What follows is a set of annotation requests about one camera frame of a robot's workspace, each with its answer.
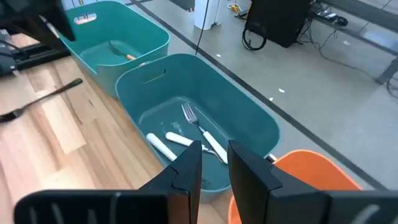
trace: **metal fork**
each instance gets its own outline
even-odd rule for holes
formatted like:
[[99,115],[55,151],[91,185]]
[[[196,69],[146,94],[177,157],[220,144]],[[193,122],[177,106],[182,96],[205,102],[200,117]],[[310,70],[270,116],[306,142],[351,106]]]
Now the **metal fork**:
[[204,148],[204,149],[202,149],[202,152],[205,152],[205,153],[208,153],[208,154],[212,154],[212,155],[214,155],[215,157],[217,157],[217,159],[220,161],[220,162],[224,162],[224,160],[217,154],[217,152],[216,151],[214,151],[214,150],[211,150],[211,149],[208,149],[208,148]]
[[182,111],[184,113],[185,119],[192,124],[198,127],[198,129],[201,131],[201,133],[204,135],[206,140],[210,143],[210,145],[213,147],[213,149],[217,152],[219,157],[223,160],[225,164],[228,164],[227,156],[226,156],[226,151],[225,149],[217,142],[217,140],[206,130],[204,130],[200,124],[199,124],[199,119],[193,112],[191,106],[188,103],[184,103],[181,105]]

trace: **black cable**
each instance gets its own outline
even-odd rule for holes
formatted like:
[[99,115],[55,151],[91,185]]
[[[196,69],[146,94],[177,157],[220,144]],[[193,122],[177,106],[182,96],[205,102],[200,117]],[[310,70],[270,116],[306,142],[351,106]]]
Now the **black cable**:
[[[348,67],[348,68],[350,68],[350,69],[360,71],[360,72],[362,72],[362,73],[364,73],[364,74],[367,74],[367,75],[369,75],[370,77],[372,77],[372,75],[371,75],[369,72],[365,71],[365,70],[362,70],[362,69],[360,69],[360,68],[358,68],[358,67],[355,67],[355,66],[352,66],[352,65],[348,65],[348,64],[346,64],[346,63],[339,62],[339,61],[336,61],[336,60],[333,60],[333,59],[330,59],[330,58],[326,57],[326,56],[323,54],[323,52],[322,52],[322,48],[325,46],[325,44],[327,43],[327,41],[329,40],[329,38],[330,38],[332,35],[333,35],[334,39],[337,39],[338,36],[337,36],[337,33],[336,33],[336,32],[337,32],[338,30],[335,29],[335,30],[326,38],[326,40],[324,41],[324,43],[323,43],[322,45],[320,45],[318,42],[315,42],[315,41],[312,39],[311,24],[312,24],[312,21],[310,21],[310,22],[307,24],[307,28],[304,30],[304,32],[301,33],[300,37],[298,38],[298,41],[297,41],[298,43],[310,43],[310,44],[313,45],[314,49],[316,49],[316,50],[319,51],[319,54],[320,54],[324,59],[326,59],[326,60],[328,60],[328,61],[331,61],[331,62],[334,62],[334,63],[337,63],[337,64],[342,65],[342,66],[344,66],[344,67]],[[302,38],[303,36],[306,37],[309,41],[301,40],[301,38]],[[387,88],[388,93],[389,93],[391,96],[398,98],[398,94],[395,94],[395,93],[392,92],[393,90],[398,90],[398,86],[393,86],[393,85],[391,84],[391,80],[392,80],[392,79],[397,80],[397,79],[395,79],[394,77],[391,77],[390,79],[388,79],[388,81],[386,82],[386,88]]]
[[13,59],[28,59],[29,55],[25,50],[20,49],[19,47],[15,46],[14,44],[10,44],[9,42],[6,42],[4,40],[0,40],[0,43],[3,43],[4,45],[8,45],[14,49],[16,49],[19,53],[22,53],[24,56],[20,56],[18,54],[7,54],[7,53],[2,53],[0,52],[0,55],[5,56],[5,57],[10,57]]
[[237,16],[234,16],[234,17],[237,18],[237,19],[246,20],[246,18],[245,18],[246,15],[247,15],[247,13],[245,13],[243,15],[237,15]]
[[309,41],[305,41],[305,40],[299,39],[298,42],[312,44],[313,47],[314,47],[314,49],[317,50],[317,51],[319,51],[319,54],[320,54],[324,59],[326,59],[326,60],[328,60],[328,61],[330,61],[330,62],[337,63],[337,64],[342,65],[342,66],[344,66],[344,67],[348,67],[348,68],[350,68],[350,69],[357,70],[357,71],[360,71],[360,72],[362,72],[362,73],[364,73],[364,74],[367,74],[367,75],[369,75],[369,76],[372,76],[369,72],[367,72],[367,71],[365,71],[365,70],[362,70],[362,69],[360,69],[360,68],[358,68],[358,67],[355,67],[355,66],[352,66],[352,65],[348,65],[348,64],[346,64],[346,63],[339,62],[339,61],[333,60],[333,59],[328,58],[327,56],[325,56],[325,55],[323,54],[323,52],[322,52],[322,48],[325,46],[325,44],[327,43],[327,41],[330,39],[331,36],[333,36],[334,39],[337,39],[337,38],[338,38],[338,35],[337,35],[337,31],[338,31],[338,30],[335,29],[331,34],[329,34],[329,36],[326,38],[326,40],[324,41],[324,43],[319,44],[318,42],[314,41],[313,38],[312,38],[311,24],[312,24],[312,21],[310,21],[310,22],[307,24],[307,28],[305,29],[305,31],[308,31],[308,35],[305,34],[304,32],[302,32],[302,33],[301,33],[301,36],[300,36],[300,38],[303,37],[303,36],[306,37]]
[[205,28],[205,22],[206,22],[206,17],[207,17],[207,9],[208,9],[208,7],[209,7],[209,0],[207,0],[207,3],[206,3],[205,18],[203,19],[203,25],[202,25],[202,27],[201,27],[201,31],[200,31],[200,36],[199,36],[199,40],[198,40],[198,44],[197,44],[197,48],[195,49],[195,56],[196,56],[196,55],[197,55],[197,53],[198,53],[198,50],[199,50],[199,44],[200,44],[200,40],[201,40],[201,36],[203,35],[203,29]]
[[[257,34],[259,34],[262,37],[262,43],[259,47],[253,47],[251,45],[251,38],[250,38],[250,33],[249,33],[249,41],[246,40],[246,32],[249,31],[251,32],[252,30],[255,30]],[[261,26],[259,23],[247,23],[244,26],[243,33],[242,33],[242,44],[243,47],[246,48],[247,50],[260,50],[262,49],[265,44],[267,43],[267,32],[266,29]]]
[[398,90],[398,86],[393,86],[393,88],[391,88],[391,86],[392,86],[391,80],[398,81],[398,80],[397,80],[396,78],[394,78],[394,77],[391,77],[390,79],[388,79],[388,81],[386,82],[387,91],[388,91],[388,93],[389,93],[391,96],[398,98],[398,94],[392,92],[393,90]]
[[392,0],[389,0],[382,8],[381,10],[383,10]]
[[357,32],[357,34],[360,33],[363,29],[365,29],[365,27],[366,27],[369,23],[370,23],[370,22],[367,22],[367,23],[365,24],[365,26],[362,26],[362,28]]

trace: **bin rim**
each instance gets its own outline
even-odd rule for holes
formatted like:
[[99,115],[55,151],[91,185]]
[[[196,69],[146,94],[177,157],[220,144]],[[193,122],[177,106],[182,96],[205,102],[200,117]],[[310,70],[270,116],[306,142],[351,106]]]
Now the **bin rim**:
[[[314,151],[311,151],[311,150],[308,150],[308,149],[297,149],[297,150],[293,150],[293,151],[290,151],[290,152],[284,154],[282,157],[278,158],[278,160],[276,160],[275,162],[273,162],[273,164],[276,165],[278,161],[282,160],[283,158],[288,157],[288,156],[291,155],[291,154],[295,154],[295,153],[311,153],[311,154],[314,154],[314,155],[316,155],[316,156],[321,157],[322,159],[327,160],[330,164],[332,164],[332,165],[335,167],[335,169],[337,169],[337,170],[338,170],[339,172],[341,172],[348,180],[350,180],[353,186],[357,187],[358,190],[363,190],[363,188],[362,188],[357,182],[355,182],[350,176],[348,176],[348,175],[343,171],[342,168],[340,168],[340,167],[339,167],[338,165],[336,165],[333,161],[331,161],[329,158],[327,158],[326,156],[324,156],[323,154],[321,154],[321,153],[319,153],[319,152],[314,152]],[[233,215],[236,215],[236,214],[233,214],[233,212],[232,212],[234,208],[238,209],[237,206],[236,206],[235,196],[232,194],[231,200],[229,201],[229,205],[228,205],[228,224],[236,224],[235,222],[232,221]]]
[[[120,98],[120,96],[119,96],[119,91],[118,91],[118,83],[119,82],[121,82],[121,80],[123,79],[123,77],[125,76],[125,75],[127,75],[129,72],[131,72],[131,71],[133,71],[133,70],[135,70],[135,69],[141,69],[141,68],[144,68],[145,66],[148,66],[148,65],[150,65],[150,64],[152,64],[152,63],[156,63],[156,61],[158,61],[158,60],[163,60],[163,59],[165,59],[165,58],[167,58],[167,57],[181,57],[181,56],[187,56],[187,57],[193,57],[193,58],[197,58],[197,59],[199,59],[199,60],[201,60],[203,63],[205,63],[207,66],[209,66],[210,67],[210,65],[208,65],[204,60],[202,60],[201,58],[199,58],[199,57],[197,57],[197,56],[195,56],[195,55],[192,55],[192,54],[185,54],[185,53],[180,53],[180,54],[172,54],[172,55],[167,55],[167,56],[164,56],[164,57],[162,57],[162,58],[158,58],[158,59],[156,59],[156,60],[153,60],[153,61],[151,61],[150,63],[148,63],[148,64],[145,64],[145,65],[142,65],[142,66],[139,66],[139,67],[136,67],[136,68],[132,68],[132,69],[130,69],[130,70],[128,70],[128,71],[126,71],[126,72],[124,72],[117,80],[116,80],[116,83],[114,84],[114,87],[115,87],[115,90],[116,90],[116,96],[118,97],[118,99],[121,99]],[[249,91],[247,91],[247,89],[245,89],[243,86],[241,86],[237,81],[235,81],[232,77],[230,77],[229,75],[227,75],[227,74],[225,74],[224,72],[219,72],[219,71],[217,71],[217,70],[215,70],[218,74],[220,74],[224,79],[226,79],[227,81],[229,81],[232,85],[234,85],[240,92],[242,92],[243,94],[245,94],[248,98],[250,98],[252,101],[253,101],[253,103],[255,103],[256,105],[258,105],[261,109],[263,109],[265,112],[267,112],[267,114],[272,118],[272,120],[275,122],[275,126],[276,126],[276,129],[277,129],[277,133],[278,133],[278,140],[276,141],[276,143],[275,143],[275,146],[266,154],[266,155],[264,155],[264,159],[265,158],[267,158],[267,156],[271,153],[271,151],[272,150],[274,150],[278,145],[279,145],[279,143],[280,143],[280,128],[279,128],[279,125],[278,125],[278,122],[276,121],[276,119],[274,118],[274,116],[270,113],[270,111],[269,111],[269,108],[267,107],[267,105],[265,104],[265,103],[263,103],[260,99],[258,99],[257,97],[255,97],[252,93],[250,93]],[[130,121],[135,125],[135,127],[137,127],[138,125],[137,125],[137,123],[130,117],[130,115],[129,115],[129,113],[127,113],[127,115],[129,116],[129,119],[130,119]],[[140,129],[137,129],[138,131],[139,131],[139,133],[141,134],[141,136],[145,136],[144,135],[144,133],[140,130]],[[151,143],[149,143],[148,141],[147,141],[147,139],[146,138],[144,138],[144,140],[145,140],[145,142],[147,143],[147,145],[149,146],[149,147],[152,147],[153,149],[155,149],[153,146],[152,146],[152,144]],[[226,186],[226,187],[223,187],[223,188],[220,188],[220,189],[216,189],[216,190],[207,190],[207,189],[200,189],[202,192],[206,192],[206,193],[217,193],[217,192],[222,192],[222,191],[225,191],[225,190],[228,190],[228,189],[230,189],[231,188],[231,182],[229,182],[229,184]]]
[[[160,25],[156,24],[155,22],[151,21],[150,19],[146,18],[146,17],[143,16],[141,13],[138,13],[136,10],[130,8],[129,6],[127,6],[127,5],[125,5],[125,4],[122,4],[122,3],[120,3],[120,2],[116,2],[116,1],[97,1],[97,2],[93,2],[93,3],[91,3],[91,4],[104,4],[104,3],[106,3],[106,4],[119,4],[119,5],[122,5],[123,7],[126,7],[126,8],[128,8],[129,10],[134,11],[136,14],[140,15],[140,16],[143,17],[144,19],[147,19],[149,22],[153,23],[153,25],[155,25],[155,26],[157,26],[158,28],[162,29],[162,30],[167,34],[167,41],[165,42],[165,44],[163,44],[163,45],[161,45],[161,46],[159,46],[159,47],[157,47],[157,48],[155,48],[155,49],[153,49],[153,50],[151,50],[151,51],[149,51],[149,52],[147,52],[147,53],[145,53],[145,54],[139,56],[138,58],[136,58],[136,59],[134,59],[134,60],[137,60],[137,59],[139,59],[139,58],[141,58],[141,57],[143,57],[143,56],[146,56],[146,55],[148,55],[148,54],[151,54],[152,52],[155,52],[156,50],[159,50],[159,49],[161,49],[162,47],[165,47],[165,46],[167,46],[167,45],[169,44],[169,42],[170,42],[170,34],[169,34],[169,32],[167,32],[167,30],[165,30],[163,27],[161,27]],[[82,6],[79,6],[79,7],[89,7],[89,6],[90,6],[90,4],[82,5]],[[58,35],[62,35],[56,28],[54,28],[54,29],[57,31],[57,34],[58,34]],[[65,41],[63,41],[63,38],[60,38],[61,41],[62,41],[62,43],[63,43],[64,45],[68,46],[68,44],[65,43]],[[72,48],[69,48],[69,47],[68,47],[68,50],[71,51],[71,52],[73,53],[73,55],[76,55],[76,57],[79,58],[79,61],[83,62],[83,63],[86,65],[86,67],[88,67],[88,68],[91,70],[91,72],[93,72],[93,73],[96,74],[96,75],[98,74],[97,71],[95,71],[93,68],[91,68],[84,60],[82,60],[81,57],[80,57],[78,54],[76,54],[76,52],[75,52]],[[101,66],[101,67],[115,67],[115,66],[121,66],[121,65],[125,65],[125,64],[127,64],[127,63],[130,63],[130,62],[132,62],[132,61],[134,61],[134,60],[128,60],[127,62],[117,63],[117,64],[114,64],[114,65],[97,64],[97,65],[95,65],[95,67],[97,68],[97,66]]]

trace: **wooden countertop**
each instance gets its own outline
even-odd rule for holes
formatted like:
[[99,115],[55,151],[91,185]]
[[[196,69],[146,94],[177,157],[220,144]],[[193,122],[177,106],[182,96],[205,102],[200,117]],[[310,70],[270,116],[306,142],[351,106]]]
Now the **wooden countertop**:
[[[36,43],[13,35],[20,47]],[[42,189],[138,189],[163,167],[117,100],[84,75],[71,57],[0,79],[0,113],[75,78],[83,84],[0,124],[0,223],[12,222],[23,196]],[[198,222],[228,222],[231,192],[201,204]]]

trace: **concrete floor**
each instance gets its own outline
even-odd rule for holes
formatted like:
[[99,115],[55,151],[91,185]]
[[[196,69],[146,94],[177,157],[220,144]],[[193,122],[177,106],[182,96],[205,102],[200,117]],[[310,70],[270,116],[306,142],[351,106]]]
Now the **concrete floor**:
[[[187,44],[197,43],[200,34],[193,26],[193,13],[169,0],[130,7],[169,29],[169,54],[194,53]],[[331,38],[322,52],[369,74],[325,60],[309,44],[285,49],[268,41],[262,50],[250,52],[241,44],[243,26],[244,21],[229,13],[222,25],[203,33],[200,48],[262,96],[273,98],[268,106],[256,100],[280,126],[281,140],[272,153],[279,157],[294,149],[311,149],[333,159],[364,189],[398,189],[394,178],[398,172],[398,98],[371,77],[382,73],[394,57],[342,33]],[[312,32],[314,40],[323,42],[333,30],[313,22]],[[380,32],[398,40],[398,35]]]

